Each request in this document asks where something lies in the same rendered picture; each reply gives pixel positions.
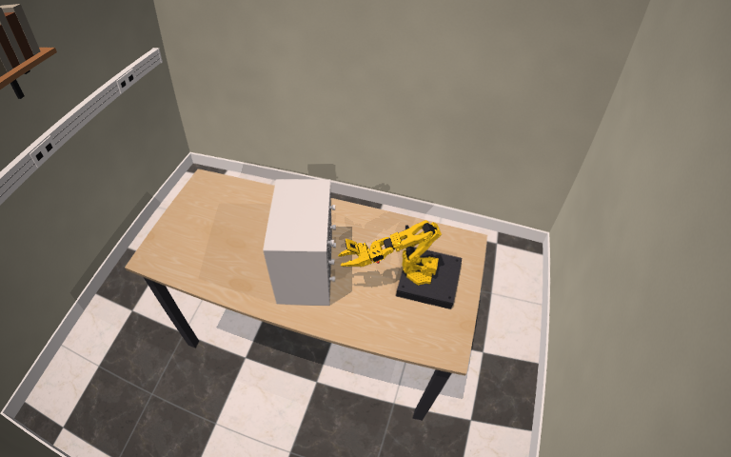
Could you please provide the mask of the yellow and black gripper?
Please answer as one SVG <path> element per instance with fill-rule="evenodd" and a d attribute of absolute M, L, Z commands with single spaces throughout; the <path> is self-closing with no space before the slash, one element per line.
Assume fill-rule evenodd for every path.
<path fill-rule="evenodd" d="M 349 239 L 345 239 L 345 241 L 346 241 L 346 250 L 341 252 L 338 256 L 342 257 L 345 255 L 357 254 L 358 258 L 341 264 L 341 267 L 364 267 L 364 266 L 372 264 L 370 255 L 368 255 L 370 250 L 367 247 L 366 243 L 357 244 L 357 242 L 354 242 Z"/>

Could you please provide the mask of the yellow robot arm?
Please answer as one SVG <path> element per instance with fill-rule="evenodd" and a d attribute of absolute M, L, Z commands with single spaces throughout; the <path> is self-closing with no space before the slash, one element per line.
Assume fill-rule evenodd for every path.
<path fill-rule="evenodd" d="M 424 231 L 415 235 L 420 229 L 423 229 Z M 436 223 L 432 222 L 429 224 L 429 222 L 425 220 L 402 232 L 391 234 L 390 238 L 385 237 L 374 241 L 370 246 L 370 252 L 368 255 L 370 255 L 373 263 L 376 263 L 384 260 L 388 254 L 393 252 L 394 249 L 396 249 L 397 252 L 405 248 L 405 250 L 403 250 L 402 266 L 404 272 L 407 273 L 406 278 L 410 279 L 418 286 L 430 284 L 432 273 L 434 273 L 436 268 L 437 258 L 421 258 L 420 256 L 427 251 L 432 243 L 441 235 L 440 229 Z M 385 245 L 385 249 L 382 249 L 382 245 Z M 416 250 L 414 250 L 416 245 L 419 246 Z M 421 272 L 415 270 L 420 270 Z"/>

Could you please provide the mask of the grey chest of drawers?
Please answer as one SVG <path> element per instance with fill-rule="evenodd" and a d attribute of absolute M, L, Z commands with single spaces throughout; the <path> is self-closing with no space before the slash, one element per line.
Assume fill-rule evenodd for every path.
<path fill-rule="evenodd" d="M 330 193 L 329 179 L 275 182 L 263 251 L 277 305 L 329 306 Z"/>

